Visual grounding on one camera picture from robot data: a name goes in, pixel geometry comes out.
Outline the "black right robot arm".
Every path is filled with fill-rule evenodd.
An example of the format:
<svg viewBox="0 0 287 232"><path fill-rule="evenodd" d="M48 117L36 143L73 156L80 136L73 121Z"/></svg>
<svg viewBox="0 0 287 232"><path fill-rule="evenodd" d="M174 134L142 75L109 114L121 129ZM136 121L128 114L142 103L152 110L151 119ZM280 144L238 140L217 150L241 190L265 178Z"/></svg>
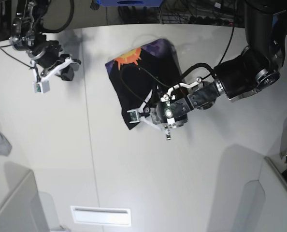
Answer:
<svg viewBox="0 0 287 232"><path fill-rule="evenodd" d="M43 17L47 13L49 0L19 0L16 16L11 27L10 46L16 51L24 51L31 59L30 64L14 58L19 63L35 71L37 82L44 81L51 75L63 81L72 81L74 71L72 64L81 61L73 59L70 54L63 54L62 45L57 40L47 40L47 33L60 33L70 24L74 14L74 1L70 1L70 13L66 23L58 29L43 27Z"/></svg>

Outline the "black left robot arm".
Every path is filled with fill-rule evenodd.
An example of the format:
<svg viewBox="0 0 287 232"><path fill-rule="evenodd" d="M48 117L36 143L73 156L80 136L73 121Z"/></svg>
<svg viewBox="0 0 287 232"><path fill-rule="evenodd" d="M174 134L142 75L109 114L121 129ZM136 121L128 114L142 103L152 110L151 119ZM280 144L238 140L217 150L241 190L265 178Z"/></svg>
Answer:
<svg viewBox="0 0 287 232"><path fill-rule="evenodd" d="M190 84L159 83L158 100L145 123L170 139L171 130L183 126L189 112L211 108L221 95L237 101L275 83L286 55L287 0L246 0L244 29L247 46L236 58L208 68L211 82L198 77Z"/></svg>

